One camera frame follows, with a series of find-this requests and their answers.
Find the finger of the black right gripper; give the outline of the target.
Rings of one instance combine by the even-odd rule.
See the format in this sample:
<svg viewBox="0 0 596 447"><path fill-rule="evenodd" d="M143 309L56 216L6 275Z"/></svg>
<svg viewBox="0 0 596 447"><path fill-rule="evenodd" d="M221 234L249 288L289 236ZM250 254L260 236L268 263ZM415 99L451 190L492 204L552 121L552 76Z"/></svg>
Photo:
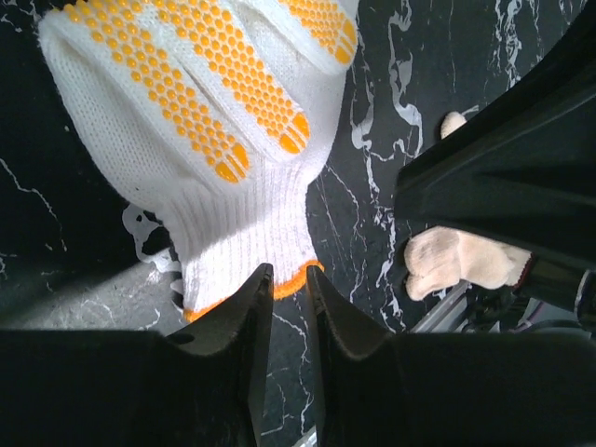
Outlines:
<svg viewBox="0 0 596 447"><path fill-rule="evenodd" d="M404 167L395 212L595 265L595 5L513 88Z"/></svg>

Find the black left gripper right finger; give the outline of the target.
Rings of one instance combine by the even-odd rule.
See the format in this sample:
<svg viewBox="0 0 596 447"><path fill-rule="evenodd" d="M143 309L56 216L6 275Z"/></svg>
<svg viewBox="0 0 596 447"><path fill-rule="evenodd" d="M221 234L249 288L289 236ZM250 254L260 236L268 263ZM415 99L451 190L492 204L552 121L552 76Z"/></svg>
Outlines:
<svg viewBox="0 0 596 447"><path fill-rule="evenodd" d="M393 333L307 270L321 446L591 446L595 345L555 332Z"/></svg>

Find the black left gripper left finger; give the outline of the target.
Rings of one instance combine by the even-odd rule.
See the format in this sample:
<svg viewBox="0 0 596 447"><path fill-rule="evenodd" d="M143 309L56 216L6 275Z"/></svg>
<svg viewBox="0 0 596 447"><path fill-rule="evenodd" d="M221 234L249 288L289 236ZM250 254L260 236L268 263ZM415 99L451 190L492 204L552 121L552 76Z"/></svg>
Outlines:
<svg viewBox="0 0 596 447"><path fill-rule="evenodd" d="M4 331L5 446L257 446L273 307L261 264L171 335Z"/></svg>

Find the orange striped white glove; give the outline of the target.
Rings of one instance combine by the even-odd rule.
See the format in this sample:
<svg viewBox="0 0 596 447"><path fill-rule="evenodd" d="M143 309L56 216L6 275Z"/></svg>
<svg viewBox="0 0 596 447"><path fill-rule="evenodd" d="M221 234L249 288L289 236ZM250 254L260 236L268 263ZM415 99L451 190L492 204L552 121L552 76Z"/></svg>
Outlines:
<svg viewBox="0 0 596 447"><path fill-rule="evenodd" d="M306 192L358 47L354 1L79 1L38 25L75 130L169 231L193 320L263 263L278 299L318 263Z"/></svg>

